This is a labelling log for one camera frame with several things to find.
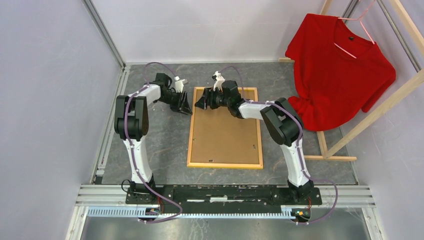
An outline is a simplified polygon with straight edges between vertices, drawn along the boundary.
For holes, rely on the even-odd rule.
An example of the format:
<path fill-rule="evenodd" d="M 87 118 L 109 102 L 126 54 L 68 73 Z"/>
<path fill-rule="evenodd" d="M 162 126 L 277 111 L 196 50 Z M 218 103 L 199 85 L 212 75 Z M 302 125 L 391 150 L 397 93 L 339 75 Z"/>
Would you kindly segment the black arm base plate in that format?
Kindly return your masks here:
<path fill-rule="evenodd" d="M 281 207 L 309 207 L 323 203 L 317 187 L 297 191 L 278 185 L 157 185 L 152 193 L 140 183 L 125 191 L 129 205 L 158 205 L 164 214 L 273 214 Z"/>

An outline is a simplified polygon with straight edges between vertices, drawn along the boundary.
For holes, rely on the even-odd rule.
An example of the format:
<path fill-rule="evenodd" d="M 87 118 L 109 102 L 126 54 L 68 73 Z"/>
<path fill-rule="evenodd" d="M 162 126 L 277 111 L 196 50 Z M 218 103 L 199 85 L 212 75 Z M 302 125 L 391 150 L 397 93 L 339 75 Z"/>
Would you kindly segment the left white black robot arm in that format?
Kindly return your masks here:
<path fill-rule="evenodd" d="M 165 73 L 156 74 L 155 81 L 146 83 L 136 92 L 119 95 L 115 101 L 114 131 L 123 141 L 130 159 L 131 180 L 128 193 L 138 194 L 145 204 L 153 203 L 157 190 L 149 166 L 146 137 L 149 131 L 148 107 L 156 102 L 169 105 L 173 112 L 191 115 L 188 94 L 184 86 L 188 81 Z"/>

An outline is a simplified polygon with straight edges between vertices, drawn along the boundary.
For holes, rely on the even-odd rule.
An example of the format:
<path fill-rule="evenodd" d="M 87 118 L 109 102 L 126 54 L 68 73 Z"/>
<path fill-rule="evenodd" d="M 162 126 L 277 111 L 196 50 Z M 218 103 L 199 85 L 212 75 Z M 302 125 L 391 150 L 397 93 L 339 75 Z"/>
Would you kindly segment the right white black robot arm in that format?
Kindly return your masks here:
<path fill-rule="evenodd" d="M 226 107 L 236 118 L 262 120 L 269 135 L 282 150 L 288 170 L 289 199 L 295 204 L 302 204 L 314 188 L 303 153 L 303 122 L 284 97 L 259 102 L 243 98 L 243 93 L 235 81 L 226 80 L 221 89 L 205 88 L 194 105 L 204 110 Z"/>

